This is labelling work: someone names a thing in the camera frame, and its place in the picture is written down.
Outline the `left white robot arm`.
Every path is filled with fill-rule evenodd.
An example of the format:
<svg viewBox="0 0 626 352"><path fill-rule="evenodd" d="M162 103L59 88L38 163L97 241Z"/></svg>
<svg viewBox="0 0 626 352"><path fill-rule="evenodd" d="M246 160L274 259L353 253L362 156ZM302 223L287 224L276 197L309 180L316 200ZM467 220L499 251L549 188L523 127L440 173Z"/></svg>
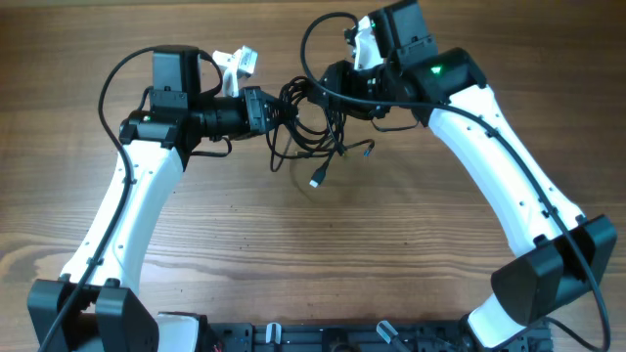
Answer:
<svg viewBox="0 0 626 352"><path fill-rule="evenodd" d="M257 87L249 47L232 54L155 46L153 82L112 133L115 172L82 244L27 309L44 351L214 351L205 316L152 314L138 289L157 219L203 139L232 143L274 129L283 104Z"/></svg>

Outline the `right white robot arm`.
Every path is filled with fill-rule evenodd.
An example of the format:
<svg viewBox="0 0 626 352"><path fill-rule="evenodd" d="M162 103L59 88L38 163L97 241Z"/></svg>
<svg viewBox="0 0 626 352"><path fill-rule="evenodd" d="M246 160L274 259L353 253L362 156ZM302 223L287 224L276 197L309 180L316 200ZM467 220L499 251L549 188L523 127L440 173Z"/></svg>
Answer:
<svg viewBox="0 0 626 352"><path fill-rule="evenodd" d="M607 327L600 283L615 227L603 215L587 217L548 178L470 54L440 51L415 1L353 18L344 37L352 60L330 66L315 83L325 101L366 119L393 107L410 110L465 167L514 254L492 274L490 296L463 318L461 347L500 350L585 294L594 296Z"/></svg>

